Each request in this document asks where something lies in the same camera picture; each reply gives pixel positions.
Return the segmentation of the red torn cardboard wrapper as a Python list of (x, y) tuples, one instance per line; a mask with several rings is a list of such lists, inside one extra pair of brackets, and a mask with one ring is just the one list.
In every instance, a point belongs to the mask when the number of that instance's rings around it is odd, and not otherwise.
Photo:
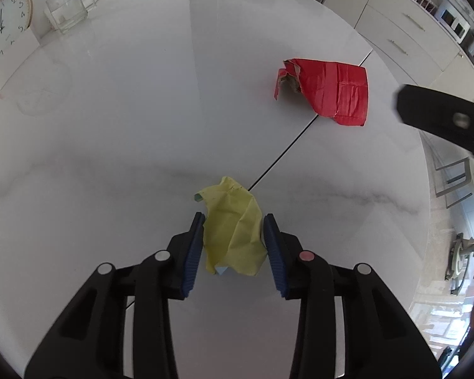
[(367, 122), (369, 85), (362, 66), (291, 58), (278, 70), (275, 99), (285, 83), (302, 94), (321, 117), (348, 127), (362, 127)]

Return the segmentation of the clear glass container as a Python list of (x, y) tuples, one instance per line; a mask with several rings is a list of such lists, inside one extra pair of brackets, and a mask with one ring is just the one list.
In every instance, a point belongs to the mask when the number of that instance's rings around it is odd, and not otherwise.
[(96, 0), (47, 0), (46, 5), (55, 28), (67, 33), (88, 17), (89, 11), (96, 7)]

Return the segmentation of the metal frame stool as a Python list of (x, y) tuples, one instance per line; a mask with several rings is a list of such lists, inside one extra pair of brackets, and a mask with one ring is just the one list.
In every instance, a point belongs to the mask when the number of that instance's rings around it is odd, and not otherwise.
[(461, 147), (446, 140), (430, 140), (434, 163), (436, 197), (449, 210), (474, 196), (474, 167), (471, 157)]

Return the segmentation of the white drawer cabinet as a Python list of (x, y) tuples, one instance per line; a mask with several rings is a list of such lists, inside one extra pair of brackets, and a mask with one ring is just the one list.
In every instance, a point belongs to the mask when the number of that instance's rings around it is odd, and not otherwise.
[(355, 28), (403, 84), (474, 99), (474, 11), (467, 0), (367, 0)]

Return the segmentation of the round white wall clock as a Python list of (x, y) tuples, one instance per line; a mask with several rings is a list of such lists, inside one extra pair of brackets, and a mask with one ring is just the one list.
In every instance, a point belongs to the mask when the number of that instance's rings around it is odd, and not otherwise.
[(0, 0), (0, 59), (30, 27), (33, 0)]

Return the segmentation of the yellow paper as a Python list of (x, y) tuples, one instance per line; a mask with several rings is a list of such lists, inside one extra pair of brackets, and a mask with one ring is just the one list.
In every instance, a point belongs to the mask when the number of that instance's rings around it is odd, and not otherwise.
[(261, 240), (262, 210), (256, 198), (229, 176), (198, 191), (194, 199), (204, 202), (206, 270), (220, 275), (233, 269), (240, 275), (255, 276), (267, 250)]

